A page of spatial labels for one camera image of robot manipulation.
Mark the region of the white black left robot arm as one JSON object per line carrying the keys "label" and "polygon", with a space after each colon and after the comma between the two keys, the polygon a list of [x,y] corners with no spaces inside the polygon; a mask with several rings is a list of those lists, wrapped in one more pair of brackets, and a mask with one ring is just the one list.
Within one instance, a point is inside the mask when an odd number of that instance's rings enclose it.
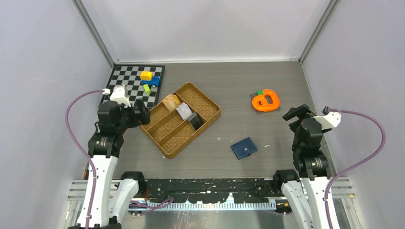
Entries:
{"label": "white black left robot arm", "polygon": [[150,123],[150,112],[142,100],[135,107],[115,101],[99,106],[96,131],[88,142],[86,156],[90,159],[85,199],[75,229],[120,229],[132,198],[146,193],[142,172],[127,171],[121,175],[116,193],[111,196],[112,177],[129,128]]}

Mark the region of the blue leather card holder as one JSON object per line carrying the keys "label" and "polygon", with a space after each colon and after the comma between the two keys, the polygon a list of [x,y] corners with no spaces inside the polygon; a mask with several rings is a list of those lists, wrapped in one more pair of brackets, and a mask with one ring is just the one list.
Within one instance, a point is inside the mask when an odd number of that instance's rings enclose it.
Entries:
{"label": "blue leather card holder", "polygon": [[238,160],[249,157],[258,150],[250,137],[231,145],[230,148]]}

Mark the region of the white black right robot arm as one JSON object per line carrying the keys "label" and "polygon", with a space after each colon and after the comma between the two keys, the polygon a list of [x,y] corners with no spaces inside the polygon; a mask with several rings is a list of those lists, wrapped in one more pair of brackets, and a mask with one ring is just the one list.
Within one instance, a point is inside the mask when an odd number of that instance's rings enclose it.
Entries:
{"label": "white black right robot arm", "polygon": [[341,114],[326,111],[315,115],[306,104],[290,108],[283,115],[294,133],[292,143],[294,169],[278,170],[273,176],[273,191],[285,196],[300,229],[338,229],[339,223],[328,184],[331,165],[321,151],[324,133],[336,128]]}

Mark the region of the black VIP credit card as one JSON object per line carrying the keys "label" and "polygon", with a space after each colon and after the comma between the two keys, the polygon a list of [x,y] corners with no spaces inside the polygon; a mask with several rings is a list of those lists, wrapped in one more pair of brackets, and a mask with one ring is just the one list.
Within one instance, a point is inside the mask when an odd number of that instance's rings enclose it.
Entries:
{"label": "black VIP credit card", "polygon": [[187,120],[195,130],[198,130],[204,124],[204,121],[196,112],[192,113]]}

